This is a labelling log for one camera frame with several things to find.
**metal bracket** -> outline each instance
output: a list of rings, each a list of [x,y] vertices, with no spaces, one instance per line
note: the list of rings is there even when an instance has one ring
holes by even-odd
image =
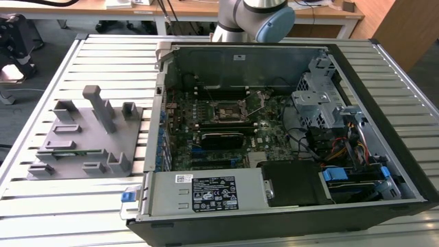
[[[335,120],[334,124],[342,124],[343,123],[343,116],[355,116],[355,115],[363,115],[362,108],[357,106],[347,106],[347,107],[338,107],[333,111],[333,117]]]
[[[172,42],[159,42],[156,46],[156,69],[162,70],[163,62],[170,59],[172,56]]]

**barcode sticker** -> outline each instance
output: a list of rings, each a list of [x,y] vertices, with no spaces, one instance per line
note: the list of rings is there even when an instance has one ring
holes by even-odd
[[[192,178],[194,178],[192,174],[176,175],[176,183],[191,183]]]

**motherboard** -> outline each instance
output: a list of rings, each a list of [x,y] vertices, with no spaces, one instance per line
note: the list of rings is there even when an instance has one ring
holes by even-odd
[[[286,95],[271,90],[170,91],[172,170],[255,168],[293,160],[282,124]]]

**cable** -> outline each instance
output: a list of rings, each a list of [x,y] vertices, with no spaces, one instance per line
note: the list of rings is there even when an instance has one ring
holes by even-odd
[[[43,5],[48,5],[48,6],[52,6],[52,7],[68,7],[68,6],[71,6],[71,5],[74,5],[75,3],[79,2],[79,0],[71,0],[71,1],[64,2],[64,3],[56,3],[56,2],[46,1],[46,0],[12,0],[12,1],[26,2],[26,3],[32,3],[32,4],[43,4]]]
[[[363,145],[365,145],[365,148],[366,148],[366,154],[365,154],[366,157],[365,157],[365,159],[366,159],[366,164],[369,164],[370,163],[370,149],[369,149],[369,145],[366,143],[365,133],[363,133],[361,128],[357,128],[357,129],[358,129],[358,132],[359,132],[359,134],[363,138]]]
[[[323,160],[323,158],[321,157],[321,156],[318,156],[318,154],[311,150],[311,148],[307,146],[307,145],[305,145],[291,134],[290,134],[290,132],[287,131],[287,128],[286,128],[286,124],[285,124],[285,110],[286,110],[286,107],[287,107],[287,102],[289,102],[289,100],[286,101],[286,105],[285,105],[285,108],[283,108],[283,112],[282,112],[282,127],[283,127],[283,130],[285,130],[285,132],[286,132],[286,135],[290,137],[290,139],[293,139],[302,147],[305,147],[306,148],[306,150],[309,151],[309,153],[311,154],[311,156],[313,156],[313,158],[314,159],[317,159],[318,161],[322,161]]]
[[[370,164],[370,159],[369,159],[369,156],[370,156],[370,151],[367,149],[367,147],[363,145],[362,142],[358,142],[358,145],[362,147],[363,149],[363,152],[365,152],[365,161],[366,161],[366,164],[369,165]]]
[[[46,92],[44,89],[10,89],[8,91],[40,91],[40,92]]]
[[[273,83],[277,81],[277,79],[281,79],[289,86],[291,86],[291,87],[294,87],[291,84],[290,84],[290,82],[287,82],[287,80],[283,78],[283,77],[275,77],[274,79],[273,79]]]
[[[162,9],[162,12],[163,12],[163,15],[164,15],[164,19],[170,24],[171,33],[172,33],[172,35],[176,35],[176,31],[175,31],[174,26],[172,26],[171,18],[170,18],[170,15],[167,13],[167,10],[166,10],[163,0],[158,0],[158,4],[160,6],[160,9]]]
[[[0,144],[0,148],[12,148],[12,145]]]
[[[303,133],[307,132],[307,129],[306,128],[298,128],[298,127],[293,127],[287,130],[287,132],[290,132],[291,130],[299,130],[302,131]]]
[[[301,139],[299,139],[299,142],[302,143],[302,140],[303,139],[306,139],[307,137],[305,136],[305,137],[302,137]],[[310,156],[310,157],[299,157],[299,155],[301,155],[301,153],[309,153],[307,151],[301,151],[301,145],[299,145],[299,147],[298,147],[298,150],[297,151],[294,151],[294,153],[298,153],[298,159],[299,160],[303,160],[303,159],[307,159],[307,158],[313,158],[313,156]]]
[[[337,142],[338,142],[339,140],[343,140],[343,139],[346,139],[346,137],[339,137],[339,138],[337,138],[337,139],[334,140],[334,142],[333,142],[333,150],[331,150],[331,153],[333,153],[334,150],[335,150],[335,144],[337,144]]]
[[[309,4],[307,2],[306,5],[305,4],[301,4],[297,0],[295,0],[297,4],[302,5],[302,6],[309,6],[311,8],[311,11],[313,11],[313,25],[311,25],[311,28],[310,28],[310,37],[311,37],[311,34],[313,34],[313,30],[314,30],[314,25],[315,25],[315,13],[314,13],[314,7],[321,7],[322,4]]]
[[[198,33],[198,31],[195,30],[195,27],[194,27],[194,25],[192,25],[192,22],[190,22],[190,25],[191,25],[191,28],[192,28],[192,30],[194,30],[194,32],[195,32],[195,35],[200,35],[200,34]]]
[[[171,1],[167,0],[167,3],[170,4],[170,7],[171,7],[171,11],[172,11],[172,14],[174,14],[174,17],[176,19],[176,22],[178,22],[178,26],[179,26],[179,29],[180,29],[180,34],[183,35],[183,29],[182,29],[182,26],[180,26],[180,22],[179,22],[179,19],[178,19],[178,15],[176,15],[176,12],[174,11],[174,7],[172,7],[172,4],[171,4]]]

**gray pillar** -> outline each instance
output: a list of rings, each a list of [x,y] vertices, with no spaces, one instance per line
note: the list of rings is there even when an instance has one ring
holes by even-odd
[[[106,128],[107,133],[110,134],[116,132],[116,125],[112,122],[111,112],[106,107],[106,103],[100,97],[100,92],[102,89],[99,86],[88,85],[84,87],[83,96],[90,100],[95,109],[95,114]]]

